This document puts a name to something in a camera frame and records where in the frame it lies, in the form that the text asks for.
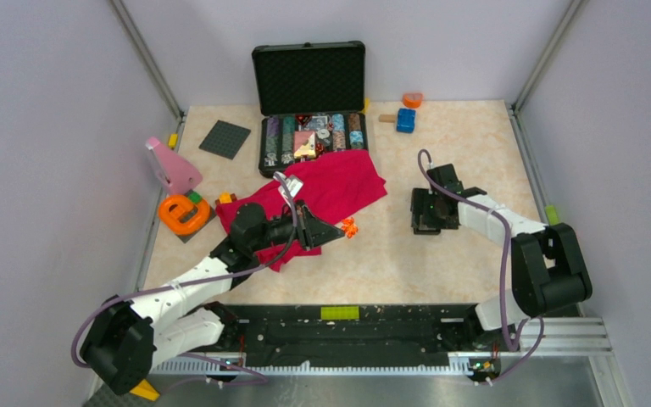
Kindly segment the gold orange brooch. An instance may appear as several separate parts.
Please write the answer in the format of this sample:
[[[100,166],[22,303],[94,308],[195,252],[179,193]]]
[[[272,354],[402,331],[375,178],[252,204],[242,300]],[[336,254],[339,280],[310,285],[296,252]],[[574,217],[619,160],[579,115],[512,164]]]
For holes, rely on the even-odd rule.
[[[353,217],[348,217],[341,222],[341,229],[346,238],[353,238],[359,231]]]

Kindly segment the magenta red garment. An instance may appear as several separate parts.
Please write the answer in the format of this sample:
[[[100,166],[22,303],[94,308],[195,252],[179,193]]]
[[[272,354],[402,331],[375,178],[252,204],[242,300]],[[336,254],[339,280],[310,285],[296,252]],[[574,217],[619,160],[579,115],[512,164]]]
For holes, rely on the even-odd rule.
[[[295,199],[303,200],[315,216],[335,225],[387,195],[382,178],[365,150],[326,153],[317,160],[297,163],[285,170],[303,186]],[[268,217],[279,215],[286,204],[278,181],[269,181],[259,190],[215,209],[225,231],[231,229],[236,212],[244,204],[260,204]]]

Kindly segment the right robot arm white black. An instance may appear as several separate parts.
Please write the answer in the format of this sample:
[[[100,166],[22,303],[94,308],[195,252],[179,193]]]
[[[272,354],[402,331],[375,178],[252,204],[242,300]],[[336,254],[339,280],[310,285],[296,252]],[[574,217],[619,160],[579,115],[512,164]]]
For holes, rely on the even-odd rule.
[[[428,188],[411,195],[416,235],[468,228],[501,245],[498,294],[468,309],[463,337],[468,346],[513,343],[521,323],[581,303],[593,285],[574,229],[517,214],[479,187],[465,188],[451,164],[423,172]]]

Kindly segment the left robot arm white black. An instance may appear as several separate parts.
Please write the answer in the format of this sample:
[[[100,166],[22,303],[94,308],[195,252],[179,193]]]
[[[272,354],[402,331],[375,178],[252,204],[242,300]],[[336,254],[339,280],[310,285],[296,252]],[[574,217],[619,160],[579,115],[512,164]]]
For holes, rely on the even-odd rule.
[[[281,259],[290,248],[312,250],[344,235],[302,200],[285,204],[272,217],[261,205],[245,203],[227,237],[190,270],[161,287],[105,301],[79,332],[75,359],[122,395],[153,368],[195,348],[232,348],[238,329],[208,300],[262,270],[261,250],[279,246],[276,258]]]

